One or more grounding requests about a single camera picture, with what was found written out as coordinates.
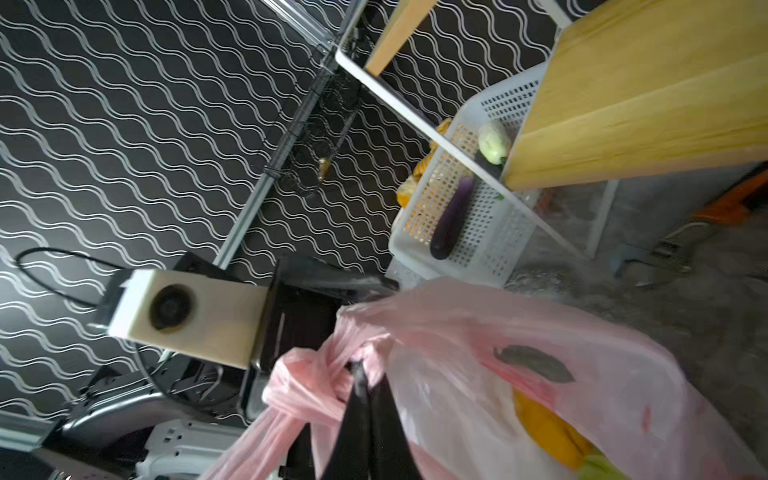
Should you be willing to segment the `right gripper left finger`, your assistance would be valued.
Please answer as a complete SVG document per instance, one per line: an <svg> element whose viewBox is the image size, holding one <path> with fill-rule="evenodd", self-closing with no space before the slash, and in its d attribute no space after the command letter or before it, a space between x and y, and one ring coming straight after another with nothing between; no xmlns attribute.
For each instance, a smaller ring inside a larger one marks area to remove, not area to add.
<svg viewBox="0 0 768 480"><path fill-rule="evenodd" d="M367 480L371 441L368 379L361 362L350 363L353 384L322 480Z"/></svg>

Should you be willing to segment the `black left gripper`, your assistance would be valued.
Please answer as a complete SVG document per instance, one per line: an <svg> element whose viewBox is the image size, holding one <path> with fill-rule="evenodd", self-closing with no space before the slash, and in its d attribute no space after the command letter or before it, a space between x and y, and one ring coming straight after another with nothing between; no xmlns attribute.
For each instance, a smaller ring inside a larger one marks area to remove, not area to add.
<svg viewBox="0 0 768 480"><path fill-rule="evenodd" d="M353 272L299 254L279 260L241 387L243 417L254 420L266 408L261 395L277 360L293 348L319 349L334 332L341 307L398 291L397 281L380 274Z"/></svg>

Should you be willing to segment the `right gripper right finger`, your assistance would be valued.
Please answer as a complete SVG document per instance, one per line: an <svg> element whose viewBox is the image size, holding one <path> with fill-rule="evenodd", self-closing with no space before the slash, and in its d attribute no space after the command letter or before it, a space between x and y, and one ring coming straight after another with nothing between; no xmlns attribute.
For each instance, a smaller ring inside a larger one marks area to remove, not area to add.
<svg viewBox="0 0 768 480"><path fill-rule="evenodd" d="M370 478L373 480L422 480L386 376L370 390L369 400Z"/></svg>

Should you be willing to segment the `pink plastic grocery bag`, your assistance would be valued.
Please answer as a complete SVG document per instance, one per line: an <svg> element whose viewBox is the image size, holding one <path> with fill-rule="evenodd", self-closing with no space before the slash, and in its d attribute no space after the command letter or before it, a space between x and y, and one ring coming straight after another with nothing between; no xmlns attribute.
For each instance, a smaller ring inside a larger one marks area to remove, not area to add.
<svg viewBox="0 0 768 480"><path fill-rule="evenodd" d="M763 479L766 469L637 330L451 279L342 307L317 350L275 364L264 411L208 470L265 479L303 431L321 479L361 362L386 376L422 479L533 479L576 441L632 479Z"/></svg>

